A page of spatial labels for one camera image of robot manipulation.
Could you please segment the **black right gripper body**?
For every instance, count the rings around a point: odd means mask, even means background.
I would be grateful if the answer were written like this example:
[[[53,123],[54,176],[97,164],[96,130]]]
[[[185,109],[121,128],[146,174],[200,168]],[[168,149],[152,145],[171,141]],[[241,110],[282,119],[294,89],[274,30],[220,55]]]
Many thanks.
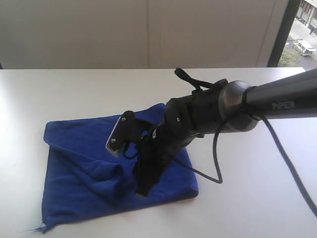
[[[196,134],[181,130],[185,135],[173,133],[165,123],[150,130],[142,141],[139,154],[138,172],[142,179],[159,179],[171,161],[189,145]]]

